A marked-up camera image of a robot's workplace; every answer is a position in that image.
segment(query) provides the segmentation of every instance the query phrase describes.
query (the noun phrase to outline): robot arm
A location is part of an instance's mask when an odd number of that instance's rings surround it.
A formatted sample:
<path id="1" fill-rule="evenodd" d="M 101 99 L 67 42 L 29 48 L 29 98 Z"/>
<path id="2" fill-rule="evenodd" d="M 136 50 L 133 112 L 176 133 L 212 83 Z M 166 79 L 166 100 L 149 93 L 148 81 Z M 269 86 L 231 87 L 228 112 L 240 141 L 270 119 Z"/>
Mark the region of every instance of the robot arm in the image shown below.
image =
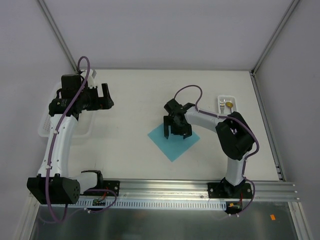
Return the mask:
<path id="1" fill-rule="evenodd" d="M 27 188 L 37 198 L 41 204 L 46 204 L 45 180 L 47 175 L 48 158 L 51 154 L 50 174 L 49 174 L 49 197 L 52 204 L 75 204 L 81 193 L 94 187 L 102 187 L 103 176 L 100 171 L 88 170 L 81 172 L 76 177 L 69 177 L 68 160 L 71 140 L 78 124 L 80 113 L 83 110 L 97 111 L 110 109 L 114 103 L 110 97 L 108 85 L 102 84 L 103 97 L 98 96 L 97 87 L 89 88 L 85 85 L 74 104 L 63 118 L 56 133 L 56 127 L 64 111 L 76 95 L 82 85 L 83 77 L 78 74 L 63 75 L 61 77 L 62 88 L 59 94 L 49 104 L 50 134 L 47 142 L 45 155 L 38 170 L 37 177 L 29 177 Z M 52 141 L 55 137 L 54 146 L 51 151 Z"/>
<path id="2" fill-rule="evenodd" d="M 192 135 L 192 125 L 217 133 L 222 150 L 227 155 L 227 172 L 217 191 L 232 198 L 246 182 L 243 177 L 246 167 L 245 157 L 252 149 L 254 139 L 237 122 L 219 118 L 214 112 L 196 109 L 192 103 L 182 106 L 172 99 L 164 108 L 169 113 L 163 117 L 166 138 L 169 137 L 169 126 L 172 134 L 181 135 L 184 139 Z M 233 112 L 229 116 L 248 127 L 240 113 Z"/>

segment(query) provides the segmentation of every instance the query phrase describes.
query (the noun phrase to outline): white table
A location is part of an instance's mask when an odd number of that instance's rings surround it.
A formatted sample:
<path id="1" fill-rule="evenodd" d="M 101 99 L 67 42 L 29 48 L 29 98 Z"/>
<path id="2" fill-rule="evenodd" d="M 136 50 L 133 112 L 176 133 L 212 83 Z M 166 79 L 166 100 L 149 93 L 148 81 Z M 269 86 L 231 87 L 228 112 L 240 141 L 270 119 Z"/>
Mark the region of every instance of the white table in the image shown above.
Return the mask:
<path id="1" fill-rule="evenodd" d="M 69 175 L 101 170 L 104 178 L 220 180 L 227 170 L 227 156 L 218 136 L 193 126 L 200 140 L 171 162 L 148 137 L 167 115 L 164 105 L 180 88 L 197 84 L 203 89 L 199 107 L 218 111 L 218 95 L 231 95 L 260 143 L 249 158 L 245 175 L 255 181 L 278 181 L 278 174 L 256 100 L 246 71 L 97 70 L 96 83 L 108 83 L 114 107 L 98 111 L 88 139 L 73 139 Z M 194 103 L 197 88 L 182 91 L 181 104 Z"/>

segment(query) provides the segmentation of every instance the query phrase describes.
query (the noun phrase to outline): perforated metal strip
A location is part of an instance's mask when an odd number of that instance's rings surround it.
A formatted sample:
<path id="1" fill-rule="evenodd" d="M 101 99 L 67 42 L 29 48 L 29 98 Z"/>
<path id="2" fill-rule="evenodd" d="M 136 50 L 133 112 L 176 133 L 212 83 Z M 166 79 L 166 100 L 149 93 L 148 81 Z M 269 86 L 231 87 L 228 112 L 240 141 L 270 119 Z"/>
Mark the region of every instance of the perforated metal strip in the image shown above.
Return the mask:
<path id="1" fill-rule="evenodd" d="M 114 198 L 104 200 L 106 206 L 113 202 Z M 80 198 L 76 204 L 70 204 L 70 208 L 103 208 L 104 206 L 93 206 L 94 198 Z M 61 204 L 55 204 L 55 207 L 64 207 Z M 115 205 L 112 206 L 115 209 L 175 209 L 175 210 L 215 210 L 225 211 L 226 202 L 219 200 L 137 200 L 137 199 L 120 199 Z"/>

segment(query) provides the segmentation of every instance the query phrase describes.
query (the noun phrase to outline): white dish rack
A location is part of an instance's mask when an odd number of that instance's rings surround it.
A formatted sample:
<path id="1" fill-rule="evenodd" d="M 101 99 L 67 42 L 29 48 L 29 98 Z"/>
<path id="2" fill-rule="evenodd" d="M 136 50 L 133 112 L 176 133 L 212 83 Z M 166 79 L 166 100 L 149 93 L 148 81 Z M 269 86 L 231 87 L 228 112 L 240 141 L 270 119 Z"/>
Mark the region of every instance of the white dish rack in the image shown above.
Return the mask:
<path id="1" fill-rule="evenodd" d="M 222 112 L 222 108 L 220 106 L 221 102 L 224 102 L 223 112 Z M 232 105 L 233 105 L 232 108 L 226 106 L 227 102 L 232 103 Z M 232 112 L 239 111 L 236 98 L 234 96 L 230 96 L 230 95 L 219 95 L 218 96 L 218 111 L 219 111 L 219 114 L 224 114 L 224 115 L 229 115 Z"/>
<path id="2" fill-rule="evenodd" d="M 84 71 L 81 75 L 85 77 L 87 71 Z M 96 76 L 95 70 L 90 70 L 89 77 L 88 77 L 88 87 L 92 88 L 96 86 L 94 78 Z M 40 125 L 38 127 L 38 134 L 40 137 L 48 138 L 50 133 L 50 115 L 49 115 L 49 104 L 51 101 L 56 97 L 57 90 L 61 88 L 61 81 L 58 82 L 48 99 L 47 105 L 45 110 L 43 111 L 43 115 L 40 121 Z M 102 89 L 98 87 L 98 94 L 101 96 Z M 82 111 L 79 116 L 78 124 L 74 130 L 73 138 L 75 139 L 85 139 L 88 138 L 92 132 L 95 118 L 96 118 L 97 111 Z"/>

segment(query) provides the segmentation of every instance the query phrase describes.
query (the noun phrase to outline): white basket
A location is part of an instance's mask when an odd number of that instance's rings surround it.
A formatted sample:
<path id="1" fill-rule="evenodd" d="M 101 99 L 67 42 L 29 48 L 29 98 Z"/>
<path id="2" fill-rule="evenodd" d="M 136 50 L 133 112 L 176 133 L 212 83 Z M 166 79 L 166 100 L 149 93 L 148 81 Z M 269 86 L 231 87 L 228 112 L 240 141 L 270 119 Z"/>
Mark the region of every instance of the white basket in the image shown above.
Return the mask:
<path id="1" fill-rule="evenodd" d="M 231 102 L 233 104 L 232 109 L 230 109 L 227 106 L 224 106 L 223 112 L 221 112 L 220 102 L 223 101 L 223 100 L 225 102 Z M 219 111 L 220 114 L 224 114 L 224 115 L 229 115 L 232 112 L 237 111 L 237 100 L 236 100 L 236 98 L 234 96 L 230 96 L 230 95 L 219 95 L 218 96 L 218 111 Z"/>
<path id="2" fill-rule="evenodd" d="M 88 77 L 88 86 L 93 87 L 95 86 L 94 77 L 96 75 L 95 70 L 90 70 L 89 77 Z M 50 133 L 50 115 L 49 115 L 49 104 L 51 101 L 56 97 L 57 90 L 61 88 L 61 81 L 58 82 L 49 97 L 48 103 L 46 105 L 45 110 L 43 111 L 43 115 L 41 118 L 41 122 L 38 128 L 38 134 L 40 137 L 49 137 Z M 101 95 L 101 87 L 98 87 L 98 94 Z M 97 111 L 82 111 L 79 116 L 78 124 L 74 130 L 73 138 L 75 139 L 83 139 L 88 138 L 92 132 L 92 128 L 94 126 L 95 118 L 96 118 Z"/>

